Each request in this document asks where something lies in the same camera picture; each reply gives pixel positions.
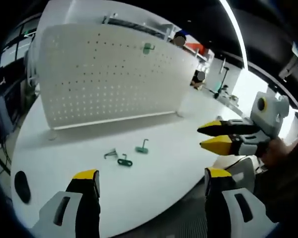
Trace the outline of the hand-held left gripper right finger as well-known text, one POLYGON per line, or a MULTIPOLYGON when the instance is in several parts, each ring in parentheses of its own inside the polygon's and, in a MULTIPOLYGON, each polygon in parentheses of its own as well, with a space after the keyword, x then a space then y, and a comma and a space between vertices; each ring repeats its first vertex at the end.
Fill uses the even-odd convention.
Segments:
POLYGON ((247 188, 237 188, 231 173, 205 168, 205 213, 209 238, 265 238, 278 225, 247 188))

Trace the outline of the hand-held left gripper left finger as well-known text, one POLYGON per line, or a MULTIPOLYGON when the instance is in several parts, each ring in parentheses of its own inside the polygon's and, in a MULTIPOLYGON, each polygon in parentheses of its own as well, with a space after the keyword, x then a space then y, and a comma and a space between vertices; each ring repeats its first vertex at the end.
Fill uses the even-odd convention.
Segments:
POLYGON ((32 234, 36 238, 100 237, 99 198, 99 170, 77 173, 65 191, 57 192, 40 209, 32 234))

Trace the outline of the person's right hand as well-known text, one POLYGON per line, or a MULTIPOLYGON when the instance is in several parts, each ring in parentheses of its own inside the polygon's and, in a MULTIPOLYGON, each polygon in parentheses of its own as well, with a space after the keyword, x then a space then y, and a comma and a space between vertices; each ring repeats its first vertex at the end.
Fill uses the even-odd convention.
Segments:
POLYGON ((293 150, 295 144, 286 144, 281 138, 269 142, 266 151, 261 156, 261 161, 267 168, 272 168, 283 162, 293 150))

